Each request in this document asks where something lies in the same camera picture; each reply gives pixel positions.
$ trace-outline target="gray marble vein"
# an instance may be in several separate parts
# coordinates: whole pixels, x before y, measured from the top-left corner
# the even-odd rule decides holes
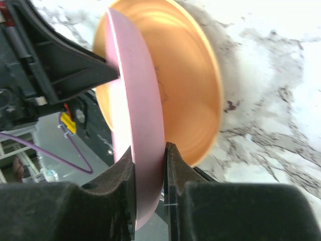
[[[109,0],[33,0],[54,29],[91,49]],[[220,64],[226,106],[200,167],[220,182],[287,183],[321,224],[321,8],[317,1],[181,0]]]

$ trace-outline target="wire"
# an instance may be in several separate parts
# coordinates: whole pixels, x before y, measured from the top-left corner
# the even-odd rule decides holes
[[[93,173],[93,169],[92,169],[91,165],[90,165],[89,162],[86,160],[86,158],[84,157],[84,155],[81,153],[81,151],[79,150],[79,148],[77,147],[77,145],[74,143],[74,141],[71,139],[71,137],[70,137],[69,135],[66,135],[67,138],[69,139],[69,141],[71,142],[71,144],[73,145],[73,147],[76,149],[76,151],[77,151],[78,154],[80,155],[81,159],[86,163],[86,165],[87,165],[87,167],[89,168],[89,170],[86,170],[86,169],[81,168],[81,167],[79,167],[79,166],[77,166],[77,165],[75,165],[75,164],[73,164],[73,163],[71,163],[71,162],[68,162],[67,160],[62,159],[61,157],[58,157],[58,156],[56,156],[55,154],[53,154],[53,153],[51,153],[51,152],[48,152],[48,151],[46,151],[45,149],[42,149],[41,147],[38,147],[38,146],[36,146],[35,144],[33,144],[33,143],[31,143],[31,142],[28,142],[28,141],[25,141],[25,140],[23,140],[23,139],[21,139],[21,138],[19,138],[19,137],[15,137],[15,136],[13,136],[13,135],[5,134],[5,133],[0,133],[0,136],[1,136],[1,137],[4,137],[4,138],[11,139],[11,140],[13,140],[13,141],[15,141],[15,142],[18,142],[18,143],[20,143],[20,144],[23,144],[23,145],[25,145],[25,146],[27,146],[27,147],[30,147],[30,148],[34,149],[35,151],[40,152],[40,153],[43,153],[44,155],[46,155],[46,156],[54,159],[55,161],[58,161],[58,162],[60,162],[60,163],[63,163],[63,164],[65,164],[65,165],[70,166],[70,167],[72,167],[72,168],[74,168],[74,169],[77,169],[78,171],[81,171],[81,172],[83,172],[83,173],[86,173],[86,174],[92,174],[92,173]]]

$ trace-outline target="screw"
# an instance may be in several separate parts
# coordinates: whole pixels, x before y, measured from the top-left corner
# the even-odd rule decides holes
[[[81,124],[84,124],[85,121],[86,121],[86,116],[84,114],[84,112],[82,112],[82,110],[80,109],[77,109],[76,110],[76,117],[78,119],[78,121],[81,123]]]

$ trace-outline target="orange bowl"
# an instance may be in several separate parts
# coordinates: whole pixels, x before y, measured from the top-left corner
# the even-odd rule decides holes
[[[172,0],[118,0],[110,7],[128,17],[147,44],[162,99],[165,141],[177,145],[187,164],[197,165],[216,140],[223,112],[221,77],[207,37]],[[93,46],[101,57],[105,57],[104,29],[102,18]],[[108,85],[97,87],[96,96],[112,130]]]

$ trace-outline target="countertop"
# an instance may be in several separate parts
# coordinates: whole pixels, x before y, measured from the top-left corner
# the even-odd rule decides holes
[[[91,49],[110,0],[32,0],[68,39]],[[287,183],[321,225],[321,8],[314,0],[178,1],[218,58],[226,106],[199,165],[219,182]]]

